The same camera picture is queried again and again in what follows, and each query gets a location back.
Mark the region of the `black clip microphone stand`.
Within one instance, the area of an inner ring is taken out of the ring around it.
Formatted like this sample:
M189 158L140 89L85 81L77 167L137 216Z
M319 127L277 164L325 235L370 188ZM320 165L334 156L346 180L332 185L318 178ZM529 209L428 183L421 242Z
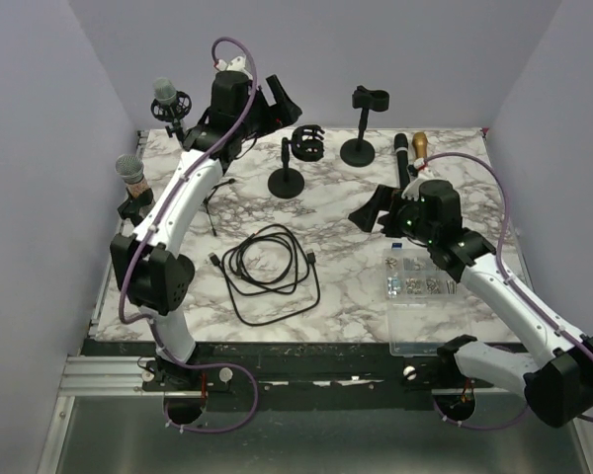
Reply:
M340 149L340 158L348 166L362 168L375 159L375 148L365 139L370 112L383 113L389 108L390 94L385 90L370 90L358 86L352 94L352 108L361 112L358 135L348 139Z

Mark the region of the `black microphone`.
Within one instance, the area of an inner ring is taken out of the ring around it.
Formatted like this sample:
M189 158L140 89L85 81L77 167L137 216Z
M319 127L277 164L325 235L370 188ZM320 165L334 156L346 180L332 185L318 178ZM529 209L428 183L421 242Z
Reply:
M393 151L396 158L399 187L405 189L410 182L408 174L408 139L405 133L395 135Z

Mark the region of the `gold microphone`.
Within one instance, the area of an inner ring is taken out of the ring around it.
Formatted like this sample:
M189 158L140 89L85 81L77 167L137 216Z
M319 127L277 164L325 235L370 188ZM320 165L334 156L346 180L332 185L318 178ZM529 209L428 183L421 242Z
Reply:
M412 146L415 153L415 160L425 160L428 157L428 139L424 131L413 134Z

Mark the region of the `black round base stand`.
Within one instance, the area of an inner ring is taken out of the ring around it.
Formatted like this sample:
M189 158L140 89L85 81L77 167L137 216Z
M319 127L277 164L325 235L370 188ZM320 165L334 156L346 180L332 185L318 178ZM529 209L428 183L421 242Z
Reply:
M118 206L117 211L121 219L129 220L133 226L137 226L153 207L153 191L147 190L137 197L128 194L126 200Z

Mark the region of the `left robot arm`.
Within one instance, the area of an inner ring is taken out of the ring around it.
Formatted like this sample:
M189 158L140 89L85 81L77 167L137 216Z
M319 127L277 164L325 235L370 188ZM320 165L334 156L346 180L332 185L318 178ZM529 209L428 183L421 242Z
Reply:
M148 323L158 356L169 361L165 377L179 390L192 388L200 375L198 364L190 359L196 342L182 309L195 276L193 262L180 252L184 236L243 143L292 125L302 114L277 76L266 82L272 102L253 75L215 75L209 106L181 135L183 152L170 182L132 233L115 236L110 245L120 302L139 310L119 318L125 324Z

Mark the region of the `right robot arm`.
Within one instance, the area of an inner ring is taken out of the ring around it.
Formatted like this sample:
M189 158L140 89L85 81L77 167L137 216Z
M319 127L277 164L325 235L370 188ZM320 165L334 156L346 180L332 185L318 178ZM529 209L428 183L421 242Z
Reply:
M386 237L425 246L435 266L480 298L526 349L514 354L457 337L438 350L434 366L442 384L486 381L523 398L553 428L593 408L593 336L551 311L508 270L497 248L464 226L460 195L449 182L418 179L405 190L378 186L348 218L363 232L379 225Z

